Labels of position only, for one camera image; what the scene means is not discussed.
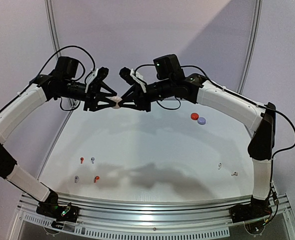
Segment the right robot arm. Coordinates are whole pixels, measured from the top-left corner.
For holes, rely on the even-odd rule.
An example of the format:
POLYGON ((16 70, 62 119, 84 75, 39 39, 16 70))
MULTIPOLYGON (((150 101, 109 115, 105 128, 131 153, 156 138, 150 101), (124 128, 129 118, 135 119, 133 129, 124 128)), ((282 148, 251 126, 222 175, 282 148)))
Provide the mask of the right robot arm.
POLYGON ((272 151, 275 145, 276 108, 272 103, 261 105, 211 80, 202 71, 200 74, 185 75, 175 54, 153 60, 157 82, 147 84, 138 69, 123 67, 119 71, 130 89, 122 96, 118 105, 138 111, 149 112, 151 103, 169 97, 184 99, 193 104, 213 108, 239 121, 253 136, 247 147, 253 162, 252 203, 246 206, 246 214, 257 218, 265 211, 265 200, 271 193, 272 151))

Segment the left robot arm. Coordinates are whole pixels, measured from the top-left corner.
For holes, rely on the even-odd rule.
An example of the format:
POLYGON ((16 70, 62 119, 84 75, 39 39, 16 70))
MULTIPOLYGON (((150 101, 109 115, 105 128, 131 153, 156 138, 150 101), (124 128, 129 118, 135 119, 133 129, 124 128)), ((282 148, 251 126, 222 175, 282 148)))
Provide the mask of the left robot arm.
POLYGON ((85 111, 99 111, 114 107, 112 97, 117 93, 104 83, 109 70, 106 67, 90 73, 87 83, 74 81, 79 61, 61 56, 54 70, 48 75, 40 74, 31 80, 27 89, 0 112, 0 177, 26 192, 38 202, 51 217, 62 213, 62 206, 53 198, 51 190, 30 175, 4 148, 4 143, 13 130, 35 109, 51 99, 70 98, 84 103, 85 111))

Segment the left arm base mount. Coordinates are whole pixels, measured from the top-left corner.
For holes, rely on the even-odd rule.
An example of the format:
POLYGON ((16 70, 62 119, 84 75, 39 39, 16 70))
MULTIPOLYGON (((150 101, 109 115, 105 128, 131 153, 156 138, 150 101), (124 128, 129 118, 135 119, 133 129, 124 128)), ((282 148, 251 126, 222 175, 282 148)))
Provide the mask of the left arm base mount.
POLYGON ((59 205, 58 203, 39 202, 36 213, 45 217, 56 219, 57 222, 76 223, 79 217, 80 208, 67 203, 59 205))

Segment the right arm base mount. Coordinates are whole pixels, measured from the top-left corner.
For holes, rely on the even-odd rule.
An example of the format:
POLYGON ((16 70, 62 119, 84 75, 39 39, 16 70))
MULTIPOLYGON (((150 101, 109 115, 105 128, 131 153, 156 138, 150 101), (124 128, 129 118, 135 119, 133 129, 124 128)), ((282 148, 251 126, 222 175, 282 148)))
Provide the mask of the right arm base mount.
POLYGON ((269 204, 237 204, 229 209, 229 215, 233 223, 246 222, 265 216, 272 213, 272 208, 269 204))

